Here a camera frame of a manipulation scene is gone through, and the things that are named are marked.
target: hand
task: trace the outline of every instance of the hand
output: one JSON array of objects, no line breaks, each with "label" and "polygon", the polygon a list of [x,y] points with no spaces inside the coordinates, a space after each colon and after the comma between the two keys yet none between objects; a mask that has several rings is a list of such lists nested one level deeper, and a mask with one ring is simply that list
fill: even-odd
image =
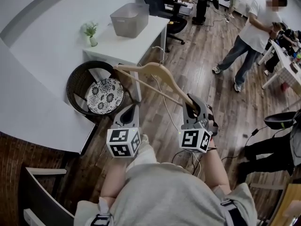
[{"label": "hand", "polygon": [[282,26],[280,23],[273,23],[273,30],[275,32],[279,32],[282,29]]},{"label": "hand", "polygon": [[269,36],[271,39],[277,38],[278,32],[274,31],[273,29],[269,32]]}]

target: shoulder strap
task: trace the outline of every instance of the shoulder strap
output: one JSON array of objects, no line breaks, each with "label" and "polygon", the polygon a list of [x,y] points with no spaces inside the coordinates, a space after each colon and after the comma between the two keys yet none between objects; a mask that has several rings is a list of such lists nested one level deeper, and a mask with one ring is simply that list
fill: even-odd
[{"label": "shoulder strap", "polygon": [[226,200],[221,202],[221,205],[229,212],[231,215],[234,226],[247,226],[246,221],[241,216],[238,208],[232,200]]}]

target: wicker chair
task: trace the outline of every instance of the wicker chair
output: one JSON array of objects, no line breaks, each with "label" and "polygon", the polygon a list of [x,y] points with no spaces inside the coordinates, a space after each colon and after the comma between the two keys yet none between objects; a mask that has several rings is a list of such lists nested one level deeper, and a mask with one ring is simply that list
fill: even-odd
[{"label": "wicker chair", "polygon": [[[118,82],[118,85],[119,85],[119,89],[121,86],[122,90],[123,90],[121,102],[120,102],[120,100],[118,101],[118,103],[120,102],[120,104],[118,104],[118,106],[116,108],[114,108],[112,111],[108,111],[107,113],[102,113],[102,114],[92,112],[91,108],[89,108],[89,106],[88,106],[88,111],[84,110],[77,103],[76,97],[75,97],[75,95],[79,96],[88,105],[88,103],[89,103],[89,101],[87,101],[88,97],[86,98],[87,92],[89,90],[91,90],[91,87],[97,86],[99,83],[100,83],[100,85],[102,85],[102,82],[107,80],[107,79],[105,79],[105,80],[96,81],[96,79],[93,77],[93,75],[89,71],[90,69],[96,69],[96,68],[104,69],[104,70],[108,71],[111,74],[109,79],[116,79]],[[86,117],[89,120],[93,121],[94,123],[98,123],[99,118],[104,117],[104,116],[108,116],[111,120],[113,120],[111,115],[118,112],[119,108],[122,106],[122,104],[124,102],[124,98],[125,98],[125,92],[128,93],[132,102],[136,103],[136,101],[133,99],[129,90],[121,84],[119,77],[118,77],[116,71],[113,69],[113,67],[111,65],[109,65],[108,63],[101,62],[101,61],[88,61],[88,62],[85,62],[85,63],[81,64],[80,66],[78,66],[70,75],[68,82],[67,82],[66,90],[67,90],[67,97],[68,97],[71,105],[78,112],[86,115]]]}]

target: white table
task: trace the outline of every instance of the white table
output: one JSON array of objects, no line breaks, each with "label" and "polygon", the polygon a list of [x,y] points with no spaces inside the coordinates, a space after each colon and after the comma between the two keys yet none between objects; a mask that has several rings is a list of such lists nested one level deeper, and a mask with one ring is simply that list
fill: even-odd
[{"label": "white table", "polygon": [[[149,23],[145,29],[134,39],[119,37],[115,34],[114,27],[109,24],[105,30],[96,38],[98,45],[87,47],[83,50],[92,60],[93,57],[101,58],[102,61],[112,60],[116,64],[137,66],[143,55],[152,45],[154,40],[161,34],[161,47],[165,51],[166,28],[169,19],[149,16]],[[161,60],[164,60],[164,52],[161,51]],[[138,79],[137,72],[131,72],[131,75]],[[136,99],[141,101],[140,85],[132,80]]]},{"label": "white table", "polygon": [[[284,82],[286,82],[293,91],[301,96],[301,69],[297,66],[298,72],[294,73],[290,67],[291,60],[288,56],[286,56],[280,46],[272,41],[272,46],[269,48],[267,53],[262,57],[262,59],[258,62],[261,65],[265,59],[271,54],[272,50],[275,50],[279,57],[279,65],[281,66],[276,73],[262,86],[262,89],[266,89],[276,78],[281,78]],[[301,101],[298,100],[292,105],[290,105],[285,110],[289,110],[290,107],[298,104]]]}]

